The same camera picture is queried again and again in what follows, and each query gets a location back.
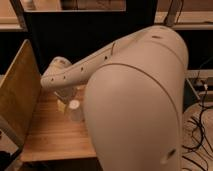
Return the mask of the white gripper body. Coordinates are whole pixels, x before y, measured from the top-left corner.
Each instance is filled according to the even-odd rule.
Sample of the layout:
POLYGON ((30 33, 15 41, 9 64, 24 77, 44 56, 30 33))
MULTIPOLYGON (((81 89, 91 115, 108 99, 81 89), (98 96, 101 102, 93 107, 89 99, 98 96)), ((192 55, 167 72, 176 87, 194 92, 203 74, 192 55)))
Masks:
POLYGON ((60 112, 65 112, 67 105, 75 97, 76 93, 76 88, 63 88, 54 92, 54 95, 57 97, 57 106, 60 112))

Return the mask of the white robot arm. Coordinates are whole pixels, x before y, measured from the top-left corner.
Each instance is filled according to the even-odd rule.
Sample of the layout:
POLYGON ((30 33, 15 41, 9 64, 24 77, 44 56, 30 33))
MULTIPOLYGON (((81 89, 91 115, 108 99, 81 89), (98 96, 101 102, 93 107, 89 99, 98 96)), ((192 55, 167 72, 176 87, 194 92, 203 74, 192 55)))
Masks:
POLYGON ((155 25, 71 64, 56 57, 41 77, 59 96, 86 86, 83 113, 103 171, 181 171, 187 46, 155 25))

